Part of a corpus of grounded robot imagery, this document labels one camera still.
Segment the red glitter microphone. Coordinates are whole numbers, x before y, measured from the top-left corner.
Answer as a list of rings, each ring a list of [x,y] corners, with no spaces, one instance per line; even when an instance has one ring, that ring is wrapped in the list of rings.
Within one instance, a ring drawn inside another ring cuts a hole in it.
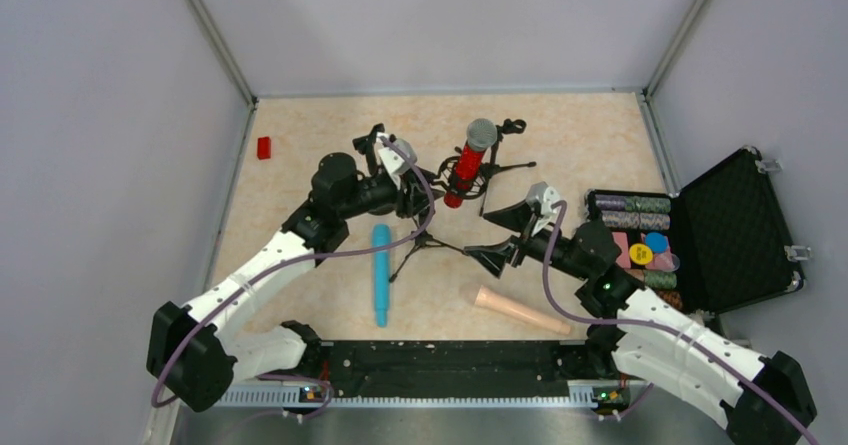
[[[444,195],[445,205],[459,208],[471,190],[486,151],[497,141],[497,126],[489,119],[478,118],[466,129],[466,141],[459,159],[448,176],[448,188]]]

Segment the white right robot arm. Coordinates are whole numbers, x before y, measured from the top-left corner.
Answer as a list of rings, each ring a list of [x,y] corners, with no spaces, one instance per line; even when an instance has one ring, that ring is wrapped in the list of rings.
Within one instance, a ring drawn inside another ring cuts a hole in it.
[[[696,408],[733,443],[816,443],[809,427],[817,410],[795,359],[740,346],[676,310],[617,264],[621,250],[602,221],[585,222],[565,238],[564,202],[552,206],[554,225],[538,232],[516,222],[524,208],[487,214],[492,222],[507,219],[515,235],[497,245],[469,246],[466,254],[494,276],[525,258],[539,261],[549,304],[588,325],[588,339],[600,341],[617,371]]]

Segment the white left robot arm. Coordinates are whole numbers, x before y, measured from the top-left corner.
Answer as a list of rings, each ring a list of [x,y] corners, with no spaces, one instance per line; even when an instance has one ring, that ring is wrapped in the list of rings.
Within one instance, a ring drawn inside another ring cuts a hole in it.
[[[306,340],[278,325],[240,338],[244,325],[291,282],[334,258],[372,255],[395,243],[341,250],[348,222],[360,215],[434,216],[437,191],[431,172],[411,152],[381,149],[360,173],[346,153],[324,156],[305,201],[270,240],[235,272],[183,305],[168,301],[153,314],[146,369],[156,380],[153,408],[180,401],[196,412],[214,405],[229,387],[274,370],[296,368]]]

